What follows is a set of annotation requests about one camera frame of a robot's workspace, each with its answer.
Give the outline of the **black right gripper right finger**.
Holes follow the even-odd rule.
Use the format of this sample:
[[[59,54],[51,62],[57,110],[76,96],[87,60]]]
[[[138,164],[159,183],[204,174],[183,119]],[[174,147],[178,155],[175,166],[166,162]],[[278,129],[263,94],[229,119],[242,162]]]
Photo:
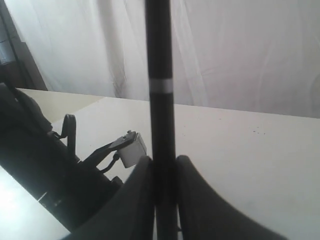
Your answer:
[[[230,205],[186,155],[175,160],[177,204],[185,240],[284,240]]]

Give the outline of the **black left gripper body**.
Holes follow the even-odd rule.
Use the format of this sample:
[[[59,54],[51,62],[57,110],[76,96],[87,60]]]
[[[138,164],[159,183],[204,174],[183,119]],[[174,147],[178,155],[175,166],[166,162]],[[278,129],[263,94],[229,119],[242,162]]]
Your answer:
[[[0,165],[67,230],[95,215],[120,189],[119,177],[85,169],[53,131],[39,105],[0,85]]]

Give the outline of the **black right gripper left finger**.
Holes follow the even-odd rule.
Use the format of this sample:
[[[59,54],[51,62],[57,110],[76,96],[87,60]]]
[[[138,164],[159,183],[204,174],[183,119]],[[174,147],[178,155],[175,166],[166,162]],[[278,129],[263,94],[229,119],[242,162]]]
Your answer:
[[[65,240],[151,240],[155,203],[153,161],[142,157],[115,196]]]

